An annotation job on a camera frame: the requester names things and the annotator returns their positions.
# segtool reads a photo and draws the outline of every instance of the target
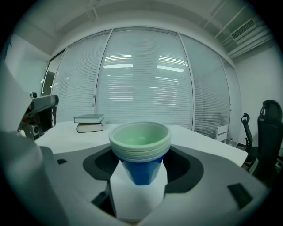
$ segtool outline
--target stack of books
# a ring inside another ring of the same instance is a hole
[[[101,121],[104,119],[104,115],[81,115],[74,117],[74,123],[78,123],[76,130],[78,133],[82,132],[95,132],[102,131]]]

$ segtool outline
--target black office chair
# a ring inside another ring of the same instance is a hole
[[[248,153],[248,156],[246,158],[246,163],[252,163],[256,160],[257,157],[257,147],[252,146],[252,134],[249,130],[249,115],[247,113],[244,113],[244,115],[241,118],[241,123],[244,126],[245,132],[246,132],[246,148],[245,151]]]
[[[257,126],[258,163],[252,174],[270,187],[277,176],[275,164],[283,138],[282,109],[278,102],[263,102]]]

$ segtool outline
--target air vent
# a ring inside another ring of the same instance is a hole
[[[231,37],[235,41],[237,41],[255,28],[256,28],[256,24],[254,23],[254,21],[252,19],[249,19],[246,23],[244,23],[242,26],[240,26],[238,29],[236,29],[231,34]]]

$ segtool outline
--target ceiling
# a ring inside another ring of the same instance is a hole
[[[60,38],[78,25],[134,10],[158,11],[189,20],[213,35],[227,52],[238,46],[230,37],[233,31],[249,19],[262,24],[252,6],[243,0],[41,0],[14,32],[51,55]]]

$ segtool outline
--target white table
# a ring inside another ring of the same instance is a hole
[[[103,131],[78,133],[73,121],[57,123],[35,142],[49,147],[54,154],[77,151],[109,143],[108,133],[117,125],[106,124]],[[247,152],[198,134],[181,126],[169,126],[172,132],[171,144],[189,147],[198,151],[227,158],[242,166]]]

